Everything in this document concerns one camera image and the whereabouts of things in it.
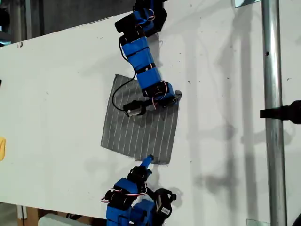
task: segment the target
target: gray cloth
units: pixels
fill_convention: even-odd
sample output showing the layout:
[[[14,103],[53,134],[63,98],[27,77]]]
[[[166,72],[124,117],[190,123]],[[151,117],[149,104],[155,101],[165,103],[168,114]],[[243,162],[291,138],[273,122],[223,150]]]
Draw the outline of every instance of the gray cloth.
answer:
[[[101,147],[143,160],[152,154],[154,164],[168,164],[174,144],[178,119],[178,105],[168,108],[153,107],[142,116],[127,117],[112,104],[114,91],[129,78],[116,75],[108,101]],[[115,95],[119,108],[133,100],[146,100],[136,80],[121,88]]]

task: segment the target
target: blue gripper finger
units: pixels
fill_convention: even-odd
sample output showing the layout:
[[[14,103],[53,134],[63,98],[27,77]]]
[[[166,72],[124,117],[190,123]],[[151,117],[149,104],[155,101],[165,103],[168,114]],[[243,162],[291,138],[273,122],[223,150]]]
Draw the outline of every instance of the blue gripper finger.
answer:
[[[147,158],[145,158],[143,160],[143,162],[141,163],[140,166],[145,166],[146,168],[148,168],[148,166],[151,164],[151,162],[154,160],[154,156],[149,155],[147,156]]]

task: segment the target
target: wire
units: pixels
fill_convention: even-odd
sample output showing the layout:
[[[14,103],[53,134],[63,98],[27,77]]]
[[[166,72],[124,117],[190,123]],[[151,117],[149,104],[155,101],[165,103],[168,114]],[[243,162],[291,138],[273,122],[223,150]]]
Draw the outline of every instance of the wire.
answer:
[[[154,10],[152,10],[151,8],[150,8],[149,10],[153,13],[153,15],[150,16],[147,20],[148,20],[148,21],[153,21],[153,20],[156,18],[155,12],[154,12]]]
[[[128,61],[128,59],[126,59],[126,57],[123,55],[123,52],[122,52],[122,49],[121,49],[121,43],[120,43],[120,41],[119,41],[119,49],[120,49],[122,58],[123,58],[124,60]],[[120,90],[122,87],[124,87],[125,85],[127,85],[128,83],[130,83],[131,81],[133,81],[133,80],[135,79],[136,75],[137,75],[137,74],[136,74],[136,71],[135,71],[133,78],[131,78],[129,81],[127,81],[127,82],[123,83],[121,86],[119,86],[119,87],[115,90],[115,92],[113,93],[113,95],[112,95],[112,104],[113,104],[113,106],[114,106],[117,110],[119,110],[119,111],[121,111],[121,112],[124,112],[124,110],[123,110],[123,109],[120,109],[119,107],[117,107],[117,106],[115,105],[115,103],[114,103],[115,95],[116,95],[116,93],[118,92],[118,90]]]
[[[21,206],[21,210],[22,210],[22,223],[23,223],[23,226],[25,226],[23,206]]]
[[[166,96],[166,94],[167,94],[167,85],[166,85],[166,82],[165,82],[164,80],[162,80],[162,82],[164,82],[164,85],[165,85],[165,94],[164,94],[163,97],[161,97],[160,100],[162,100],[162,99]],[[156,110],[157,108],[156,108],[156,105],[155,105],[155,102],[154,102],[154,97],[152,98],[152,105],[154,106],[154,108],[155,108],[155,110]]]
[[[116,189],[114,189],[114,188],[112,188],[111,189],[112,191],[115,191],[115,192],[121,192],[122,190],[116,190]],[[147,192],[147,184],[145,183],[145,192],[142,192],[142,193],[137,193],[137,194],[124,194],[124,195],[126,195],[126,196],[135,196],[135,197],[138,197],[138,196],[140,196],[140,195],[145,195],[146,194],[146,192]],[[105,197],[103,197],[101,200],[100,200],[101,202],[103,202],[103,203],[109,203],[110,201],[109,200],[107,200],[107,199],[105,199]]]

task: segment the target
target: floor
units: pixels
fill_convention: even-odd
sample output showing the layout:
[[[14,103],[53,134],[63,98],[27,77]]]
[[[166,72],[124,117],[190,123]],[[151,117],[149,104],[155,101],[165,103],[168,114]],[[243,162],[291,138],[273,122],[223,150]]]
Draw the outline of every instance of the floor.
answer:
[[[44,34],[131,11],[136,0],[43,0]]]

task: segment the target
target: yellow object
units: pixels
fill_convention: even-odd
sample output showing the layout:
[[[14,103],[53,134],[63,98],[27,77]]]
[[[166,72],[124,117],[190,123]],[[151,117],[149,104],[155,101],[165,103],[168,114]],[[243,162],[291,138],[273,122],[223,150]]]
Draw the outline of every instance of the yellow object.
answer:
[[[0,161],[4,159],[5,156],[5,139],[0,137]]]

